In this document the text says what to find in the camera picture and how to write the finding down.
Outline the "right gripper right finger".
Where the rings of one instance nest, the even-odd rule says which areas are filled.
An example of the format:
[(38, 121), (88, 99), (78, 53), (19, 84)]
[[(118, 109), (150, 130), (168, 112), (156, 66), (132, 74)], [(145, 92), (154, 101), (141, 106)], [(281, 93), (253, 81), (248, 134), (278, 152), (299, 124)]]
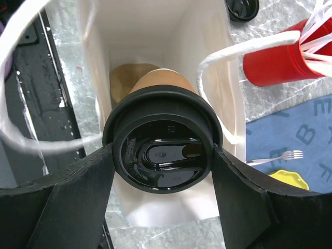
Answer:
[(214, 147), (213, 184), (226, 248), (331, 248), (331, 194), (297, 188)]

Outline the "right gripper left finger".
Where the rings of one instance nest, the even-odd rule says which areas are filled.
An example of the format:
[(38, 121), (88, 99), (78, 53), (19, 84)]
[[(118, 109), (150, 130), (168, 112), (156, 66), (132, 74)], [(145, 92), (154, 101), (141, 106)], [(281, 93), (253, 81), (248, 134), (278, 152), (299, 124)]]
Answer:
[(1, 189), (1, 248), (97, 248), (114, 177), (112, 147)]

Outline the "black cup lid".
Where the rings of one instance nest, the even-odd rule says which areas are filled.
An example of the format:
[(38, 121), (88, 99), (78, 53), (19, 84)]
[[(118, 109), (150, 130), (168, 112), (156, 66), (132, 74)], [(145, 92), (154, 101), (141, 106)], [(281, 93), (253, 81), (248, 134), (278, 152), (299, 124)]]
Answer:
[(234, 22), (249, 22), (259, 12), (259, 0), (225, 0), (229, 18)]
[(159, 85), (129, 94), (111, 112), (102, 142), (112, 145), (116, 172), (131, 186), (169, 194), (204, 180), (223, 131), (196, 93)]

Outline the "light blue paper bag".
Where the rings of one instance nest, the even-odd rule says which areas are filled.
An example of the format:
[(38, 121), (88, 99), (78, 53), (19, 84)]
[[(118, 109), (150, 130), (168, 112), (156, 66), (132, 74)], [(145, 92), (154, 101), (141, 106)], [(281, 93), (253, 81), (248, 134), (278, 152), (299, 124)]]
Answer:
[(100, 132), (70, 142), (25, 138), (1, 108), (14, 148), (59, 154), (102, 141), (130, 225), (218, 215), (215, 147), (246, 160), (237, 57), (299, 40), (298, 31), (235, 45), (221, 1), (79, 1), (81, 40)]

